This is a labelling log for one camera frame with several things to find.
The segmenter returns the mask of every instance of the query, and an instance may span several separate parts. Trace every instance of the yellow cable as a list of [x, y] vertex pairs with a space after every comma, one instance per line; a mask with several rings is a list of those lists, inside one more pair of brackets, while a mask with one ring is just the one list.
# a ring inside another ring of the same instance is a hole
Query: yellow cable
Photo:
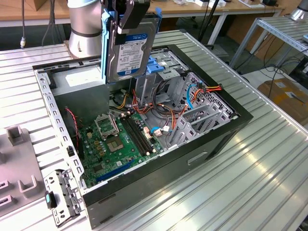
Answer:
[[220, 86], [218, 85], [217, 87], [206, 87], [206, 88], [219, 88]]
[[126, 102], [126, 95], [124, 96], [123, 103], [120, 106], [118, 106], [117, 109], [123, 108], [125, 105], [125, 102]]

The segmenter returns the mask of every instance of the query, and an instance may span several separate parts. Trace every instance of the ram slot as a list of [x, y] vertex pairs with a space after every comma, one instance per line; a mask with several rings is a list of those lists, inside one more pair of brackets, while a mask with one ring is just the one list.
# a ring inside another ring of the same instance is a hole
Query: ram slot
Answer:
[[137, 125], [135, 123], [135, 121], [132, 118], [129, 118], [128, 122], [130, 123], [131, 127], [136, 131], [135, 134], [138, 136], [138, 138], [142, 142], [142, 145], [144, 146], [144, 148], [147, 150], [147, 152], [151, 153], [152, 152], [152, 148], [149, 145], [149, 143], [146, 140], [146, 138], [144, 137], [144, 135], [140, 132], [139, 128], [137, 127]]
[[142, 145], [141, 141], [138, 139], [137, 135], [135, 134], [134, 129], [130, 126], [129, 122], [127, 121], [127, 118], [121, 119], [121, 123], [124, 126], [126, 132], [134, 142], [134, 144], [137, 146], [138, 151], [142, 156], [146, 155], [146, 149], [144, 149], [144, 146]]

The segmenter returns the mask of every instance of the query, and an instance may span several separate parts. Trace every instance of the cardboard box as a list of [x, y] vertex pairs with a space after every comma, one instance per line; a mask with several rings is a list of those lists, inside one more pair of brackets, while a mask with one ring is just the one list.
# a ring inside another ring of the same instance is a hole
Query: cardboard box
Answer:
[[[46, 2], [46, 0], [25, 0], [26, 11], [38, 11], [38, 9]], [[10, 6], [21, 9], [21, 0], [0, 0], [0, 7]]]
[[[266, 81], [258, 87], [258, 90], [268, 96], [270, 84], [271, 80]], [[287, 78], [274, 80], [270, 100], [301, 125], [308, 124], [308, 95]]]

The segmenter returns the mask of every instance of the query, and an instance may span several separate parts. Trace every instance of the aluminum table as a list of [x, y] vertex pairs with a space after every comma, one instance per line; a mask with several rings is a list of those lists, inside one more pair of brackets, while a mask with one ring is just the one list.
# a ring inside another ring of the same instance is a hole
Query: aluminum table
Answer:
[[308, 54], [308, 43], [303, 40], [303, 35], [308, 34], [308, 22], [299, 23], [288, 17], [257, 18], [250, 27], [240, 47], [232, 58], [229, 65], [230, 67], [233, 68], [235, 66], [237, 60], [239, 59], [248, 41], [258, 26], [262, 27], [264, 31], [250, 51], [251, 54], [253, 54], [258, 49], [261, 42], [265, 39], [268, 33], [273, 34], [291, 46], [287, 53], [281, 57], [277, 64], [283, 61], [292, 47], [297, 49], [299, 52], [302, 52], [303, 54]]
[[[159, 33], [154, 45], [166, 44], [177, 44], [254, 118], [213, 159], [95, 230], [295, 230], [308, 214], [308, 132], [189, 34]], [[64, 45], [0, 52], [0, 133], [27, 128], [44, 177], [67, 164], [31, 66], [68, 59]], [[0, 225], [57, 230], [44, 198]], [[83, 212], [59, 230], [90, 225]]]

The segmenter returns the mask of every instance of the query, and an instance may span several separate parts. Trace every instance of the wooden table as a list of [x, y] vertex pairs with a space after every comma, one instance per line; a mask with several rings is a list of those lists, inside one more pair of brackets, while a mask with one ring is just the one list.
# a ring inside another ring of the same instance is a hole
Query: wooden table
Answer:
[[[180, 6], [175, 4], [172, 0], [168, 0], [167, 2], [151, 2], [149, 12], [155, 12], [156, 7], [162, 9], [163, 18], [204, 16], [206, 11], [206, 7], [198, 6], [195, 3], [188, 3], [187, 5]], [[266, 8], [249, 8], [238, 0], [233, 0], [230, 3], [227, 3], [225, 7], [217, 7], [214, 15], [219, 15], [219, 19], [208, 43], [214, 44], [218, 33], [229, 14], [274, 13], [274, 16], [279, 16], [281, 11], [281, 7], [274, 8], [267, 6]], [[56, 24], [70, 23], [66, 0], [55, 1], [55, 18]], [[49, 22], [49, 1], [47, 1], [37, 12], [25, 11], [25, 19], [26, 26], [47, 25]], [[21, 25], [21, 9], [0, 5], [0, 27]]]

